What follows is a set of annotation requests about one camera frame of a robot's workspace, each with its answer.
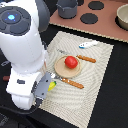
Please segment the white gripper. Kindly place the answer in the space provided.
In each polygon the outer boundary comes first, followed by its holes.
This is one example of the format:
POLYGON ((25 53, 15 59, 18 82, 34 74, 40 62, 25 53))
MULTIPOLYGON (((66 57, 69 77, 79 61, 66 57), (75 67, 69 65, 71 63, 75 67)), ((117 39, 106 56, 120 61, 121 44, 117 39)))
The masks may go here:
POLYGON ((36 98, 43 100, 46 97, 51 82, 51 75, 46 69, 47 62, 35 72, 22 73, 21 68, 11 68, 6 91, 18 108, 29 110, 36 98))

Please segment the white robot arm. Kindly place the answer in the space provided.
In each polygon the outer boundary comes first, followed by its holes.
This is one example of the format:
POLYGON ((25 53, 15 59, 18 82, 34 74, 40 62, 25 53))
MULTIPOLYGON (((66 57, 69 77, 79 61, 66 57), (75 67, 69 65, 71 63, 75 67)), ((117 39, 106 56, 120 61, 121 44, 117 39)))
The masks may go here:
POLYGON ((11 63, 6 91, 24 110, 32 106, 38 85, 46 74, 48 52, 40 33, 49 25, 44 0, 12 0, 0 3, 0 50, 11 63))

